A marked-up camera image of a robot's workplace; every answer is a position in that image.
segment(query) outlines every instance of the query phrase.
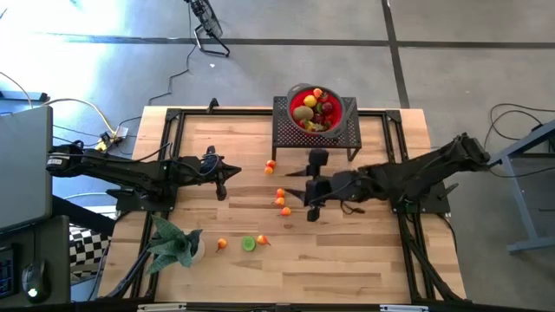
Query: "wooden table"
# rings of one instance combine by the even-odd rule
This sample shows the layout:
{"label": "wooden table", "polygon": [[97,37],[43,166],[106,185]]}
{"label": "wooden table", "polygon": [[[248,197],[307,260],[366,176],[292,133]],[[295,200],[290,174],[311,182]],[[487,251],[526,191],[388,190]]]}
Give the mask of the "wooden table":
{"label": "wooden table", "polygon": [[[159,148],[167,108],[145,107],[134,158]],[[427,153],[430,141],[424,113],[420,109],[401,113],[409,157]],[[347,162],[344,150],[330,150],[323,174],[387,161],[381,122],[361,118],[361,131],[362,150],[353,163]],[[337,202],[328,202],[320,219],[309,223],[302,202],[287,195],[286,204],[293,213],[278,217],[279,209],[271,205],[275,191],[278,187],[304,188],[307,178],[284,175],[306,166],[308,150],[279,149],[276,170],[267,176],[270,116],[188,116],[181,155],[200,156],[209,145],[225,156],[225,163],[243,171],[227,181],[227,199],[221,202],[214,185],[180,188],[169,219],[184,231],[204,229],[206,255],[190,269],[178,263],[163,269],[157,302],[410,302],[398,223],[389,203],[369,200],[358,205],[365,214],[348,216]],[[137,257],[145,215],[130,213],[116,225],[100,296],[115,287]],[[422,225],[431,263],[453,291],[464,297],[451,232],[435,215],[422,215]],[[259,234],[266,235],[271,246],[242,250],[243,236]],[[216,253],[220,237],[229,246]],[[415,267],[423,294],[421,270]],[[147,282],[145,276],[141,294]]]}

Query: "fruit bowl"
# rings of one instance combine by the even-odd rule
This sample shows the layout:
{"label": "fruit bowl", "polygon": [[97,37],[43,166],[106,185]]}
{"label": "fruit bowl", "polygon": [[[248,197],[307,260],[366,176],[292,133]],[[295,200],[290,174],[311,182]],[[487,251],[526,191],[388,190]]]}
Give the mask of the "fruit bowl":
{"label": "fruit bowl", "polygon": [[[315,89],[322,91],[317,98],[315,94],[317,95],[319,92],[315,92]],[[332,90],[308,83],[299,83],[289,90],[287,101],[289,103],[289,119],[302,132],[311,136],[321,135],[325,138],[336,138],[345,130],[346,120],[343,118],[345,105],[341,97]]]}

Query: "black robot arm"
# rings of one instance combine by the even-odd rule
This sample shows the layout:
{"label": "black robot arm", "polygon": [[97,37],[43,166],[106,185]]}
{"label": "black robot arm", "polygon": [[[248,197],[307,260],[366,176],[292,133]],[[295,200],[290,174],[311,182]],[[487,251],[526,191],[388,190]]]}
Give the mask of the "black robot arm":
{"label": "black robot arm", "polygon": [[406,203],[418,202],[433,185],[456,172],[488,169],[489,154],[476,139],[463,133],[442,148],[403,163],[362,166],[353,171],[337,172],[331,178],[319,175],[320,166],[327,163],[327,158],[326,151],[313,150],[306,170],[289,174],[312,175],[312,180],[306,182],[305,192],[286,190],[310,207],[309,221],[316,221],[319,208],[331,199],[357,203],[372,198],[390,200],[392,208],[402,211]]}
{"label": "black robot arm", "polygon": [[[166,151],[163,146],[160,153]],[[224,156],[208,147],[203,159],[194,156],[141,162],[94,149],[83,149],[82,142],[54,146],[46,169],[55,177],[87,175],[120,185],[107,193],[118,200],[118,210],[171,211],[181,186],[216,184],[218,200],[224,200],[224,183],[241,168],[229,166]]]}

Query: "lime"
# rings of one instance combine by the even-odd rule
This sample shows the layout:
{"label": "lime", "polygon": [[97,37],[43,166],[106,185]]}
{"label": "lime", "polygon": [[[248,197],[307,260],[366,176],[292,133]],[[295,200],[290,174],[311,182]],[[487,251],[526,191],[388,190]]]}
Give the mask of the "lime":
{"label": "lime", "polygon": [[252,237],[243,237],[243,249],[247,251],[253,251],[257,246],[256,241]]}

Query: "floor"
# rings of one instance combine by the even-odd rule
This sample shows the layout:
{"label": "floor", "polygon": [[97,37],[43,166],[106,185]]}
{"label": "floor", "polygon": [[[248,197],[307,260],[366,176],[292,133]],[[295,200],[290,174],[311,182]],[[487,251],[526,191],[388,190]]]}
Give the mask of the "floor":
{"label": "floor", "polygon": [[[195,51],[190,73],[173,80],[173,95],[152,105],[207,105],[217,97],[224,106],[269,106],[274,95],[309,82],[355,96],[362,107],[423,108],[433,146],[462,132],[482,141],[497,103],[555,108],[550,0],[212,0],[212,6],[231,57]],[[150,97],[166,92],[168,77],[184,69],[193,47],[187,7],[178,0],[0,0],[0,14],[3,8],[2,71],[53,99],[92,101],[113,125],[139,116]],[[1,80],[0,88],[15,87]],[[0,103],[7,107],[24,109]],[[56,104],[55,124],[105,131],[90,108],[72,102]],[[522,114],[499,122],[515,137],[535,125]],[[138,123],[127,126],[133,133]],[[93,139],[60,129],[55,135]],[[487,150],[508,144],[493,135]],[[133,142],[121,149],[132,151]],[[450,202],[468,298],[555,310],[555,248],[506,253],[507,244],[526,237],[509,182],[488,173],[459,173],[448,182],[460,183]],[[55,179],[54,193],[110,187],[86,177]]]}

